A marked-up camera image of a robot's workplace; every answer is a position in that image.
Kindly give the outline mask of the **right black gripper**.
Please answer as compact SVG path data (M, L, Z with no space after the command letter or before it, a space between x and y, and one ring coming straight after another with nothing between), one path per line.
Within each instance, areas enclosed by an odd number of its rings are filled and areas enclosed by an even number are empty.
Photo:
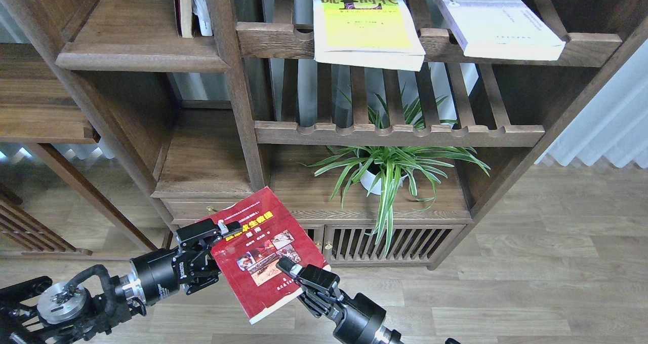
M333 337L338 341L387 343L386 310L362 293L350 298L339 289L338 275L312 264L302 267L287 256L277 267L307 290L298 299L314 317L325 316L336 324Z

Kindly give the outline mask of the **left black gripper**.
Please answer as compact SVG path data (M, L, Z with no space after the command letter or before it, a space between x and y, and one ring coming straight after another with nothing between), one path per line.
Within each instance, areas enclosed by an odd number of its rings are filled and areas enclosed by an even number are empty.
M186 295L219 280L220 269L208 248L241 232L238 221L225 224L204 219L176 230L176 249L159 249L130 259L129 300L144 305L184 289Z

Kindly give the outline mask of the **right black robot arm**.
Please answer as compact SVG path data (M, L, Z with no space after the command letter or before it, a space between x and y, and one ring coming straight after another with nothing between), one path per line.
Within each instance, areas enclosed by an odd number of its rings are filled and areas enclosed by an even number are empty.
M342 343L401 343L401 334L383 322L386 310L363 293L350 298L339 288L335 273L309 264L294 263L286 256L277 267L303 289L298 299L314 317L327 317L336 324L333 337Z

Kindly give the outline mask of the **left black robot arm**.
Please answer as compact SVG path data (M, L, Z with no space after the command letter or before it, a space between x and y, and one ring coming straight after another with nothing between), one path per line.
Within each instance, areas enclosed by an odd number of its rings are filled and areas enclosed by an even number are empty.
M3 288L2 343L72 343L109 334L180 289L190 295L217 282L220 269L210 250L240 232L237 221L206 218L178 229L176 248L131 259L128 275L111 277L97 264L67 282L41 276Z

